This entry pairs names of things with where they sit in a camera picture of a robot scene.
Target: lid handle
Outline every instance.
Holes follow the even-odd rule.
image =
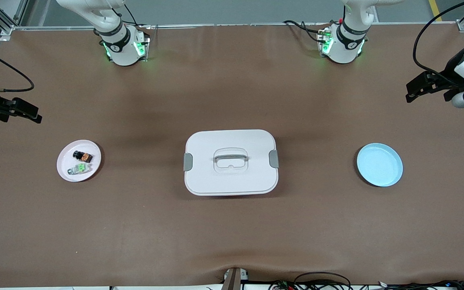
[[[248,156],[243,155],[243,154],[218,155],[214,157],[214,162],[217,162],[218,160],[223,160],[223,159],[243,159],[247,161]]]

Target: brown tabletop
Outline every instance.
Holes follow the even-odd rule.
[[[464,279],[464,110],[440,93],[405,101],[422,70],[421,25],[376,25],[359,59],[319,57],[304,31],[201,27],[152,35],[148,62],[119,67],[92,31],[15,31],[0,57],[36,88],[43,122],[0,122],[0,287],[184,285],[327,270],[353,283]],[[441,70],[464,47],[433,25],[418,57]],[[27,84],[0,64],[0,87]],[[261,128],[276,138],[271,193],[202,198],[184,185],[191,134]],[[68,143],[105,152],[91,180],[56,171]],[[392,146],[400,182],[356,174],[356,151]]]

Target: round plate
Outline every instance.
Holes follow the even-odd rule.
[[[391,186],[400,180],[404,166],[397,152],[388,145],[372,143],[357,154],[357,169],[363,178],[376,186]]]
[[[91,170],[87,173],[69,175],[68,169],[74,167],[83,161],[76,160],[73,157],[75,151],[81,151],[92,155],[90,163]],[[62,178],[70,182],[79,182],[90,178],[99,168],[102,161],[102,153],[96,143],[89,140],[78,140],[67,145],[59,154],[57,159],[57,171]]]

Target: white lid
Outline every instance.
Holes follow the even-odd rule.
[[[195,133],[186,143],[184,170],[195,195],[268,193],[278,182],[275,139],[265,130]]]

